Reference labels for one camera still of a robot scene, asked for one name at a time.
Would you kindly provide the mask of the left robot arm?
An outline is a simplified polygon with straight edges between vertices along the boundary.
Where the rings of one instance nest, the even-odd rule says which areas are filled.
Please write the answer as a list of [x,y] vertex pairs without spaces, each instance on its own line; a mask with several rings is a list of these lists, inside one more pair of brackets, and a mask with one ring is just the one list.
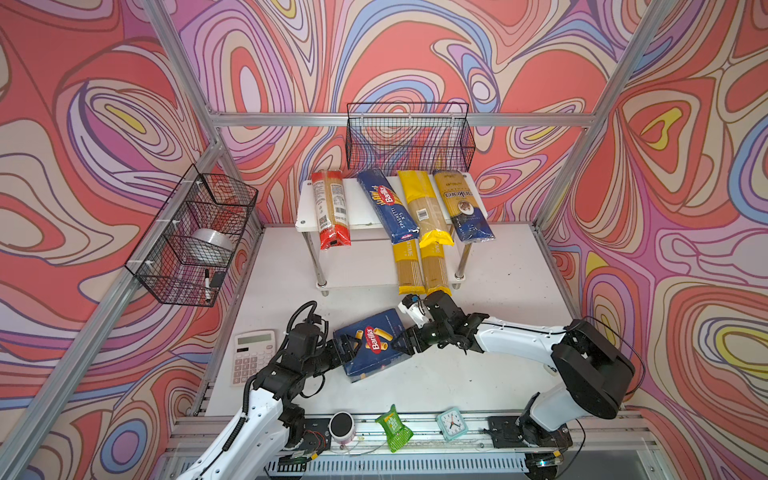
[[255,479],[283,448],[304,435],[306,382],[341,366],[329,323],[310,300],[291,315],[267,365],[246,380],[241,408],[182,479]]

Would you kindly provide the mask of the yellow barcode spaghetti bag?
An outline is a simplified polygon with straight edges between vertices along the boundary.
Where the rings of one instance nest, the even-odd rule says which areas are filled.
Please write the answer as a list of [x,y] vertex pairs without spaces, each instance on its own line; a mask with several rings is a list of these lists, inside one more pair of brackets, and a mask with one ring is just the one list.
[[420,235],[419,247],[431,245],[453,245],[440,202],[425,171],[401,170],[398,179],[403,188],[407,208],[417,222]]

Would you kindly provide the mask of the blue Barilla spaghetti box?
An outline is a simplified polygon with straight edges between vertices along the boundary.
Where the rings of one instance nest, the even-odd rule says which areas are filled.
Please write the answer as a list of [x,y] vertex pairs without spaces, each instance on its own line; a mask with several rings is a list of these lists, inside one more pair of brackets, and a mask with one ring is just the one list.
[[418,223],[412,218],[380,169],[372,168],[360,172],[357,175],[357,181],[367,195],[392,244],[415,240],[419,237]]

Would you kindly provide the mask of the dark blue yellow spaghetti bag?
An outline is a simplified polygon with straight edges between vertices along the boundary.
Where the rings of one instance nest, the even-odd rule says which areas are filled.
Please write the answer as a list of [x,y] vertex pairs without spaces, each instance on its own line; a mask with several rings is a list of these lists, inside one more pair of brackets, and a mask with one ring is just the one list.
[[462,243],[494,240],[495,235],[464,175],[459,171],[439,171],[434,179],[458,239]]

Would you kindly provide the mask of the red spaghetti bag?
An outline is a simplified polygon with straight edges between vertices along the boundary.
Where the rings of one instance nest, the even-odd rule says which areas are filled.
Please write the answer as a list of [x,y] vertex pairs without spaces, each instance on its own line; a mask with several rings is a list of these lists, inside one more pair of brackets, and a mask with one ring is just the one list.
[[321,170],[311,176],[320,249],[350,246],[346,196],[342,173]]

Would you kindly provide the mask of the short yellow Pastatime bag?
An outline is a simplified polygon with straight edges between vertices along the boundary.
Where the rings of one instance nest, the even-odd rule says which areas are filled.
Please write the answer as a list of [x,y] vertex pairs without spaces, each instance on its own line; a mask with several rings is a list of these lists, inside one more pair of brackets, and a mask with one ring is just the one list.
[[419,262],[418,242],[415,239],[393,245],[393,255],[401,295],[424,295],[426,288]]

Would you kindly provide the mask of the long yellow Pastatime bag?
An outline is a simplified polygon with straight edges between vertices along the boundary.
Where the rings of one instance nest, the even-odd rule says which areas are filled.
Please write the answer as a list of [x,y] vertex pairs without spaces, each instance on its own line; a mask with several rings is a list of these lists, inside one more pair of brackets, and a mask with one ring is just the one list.
[[451,295],[443,246],[432,243],[421,248],[420,255],[426,294],[442,291]]

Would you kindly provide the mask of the blue Barilla rigatoni box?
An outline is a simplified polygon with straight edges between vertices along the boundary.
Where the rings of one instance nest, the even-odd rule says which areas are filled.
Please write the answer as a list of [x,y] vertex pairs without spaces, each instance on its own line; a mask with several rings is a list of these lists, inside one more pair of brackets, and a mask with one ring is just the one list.
[[395,309],[388,309],[363,320],[344,326],[334,332],[339,347],[343,340],[358,345],[354,358],[343,364],[348,379],[354,383],[380,371],[403,363],[410,358],[392,348],[392,340],[405,327]]

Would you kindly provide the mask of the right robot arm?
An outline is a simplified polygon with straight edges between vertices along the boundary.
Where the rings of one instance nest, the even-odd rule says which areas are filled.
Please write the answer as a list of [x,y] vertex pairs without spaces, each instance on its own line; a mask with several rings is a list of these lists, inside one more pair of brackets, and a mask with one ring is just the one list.
[[557,385],[533,395],[514,420],[516,441],[527,447],[553,446],[555,433],[570,421],[616,418],[635,375],[632,362],[583,319],[563,327],[526,326],[484,313],[466,314],[443,291],[426,298],[408,294],[398,310],[414,322],[394,341],[402,353],[454,345],[463,352],[525,358],[559,376]]

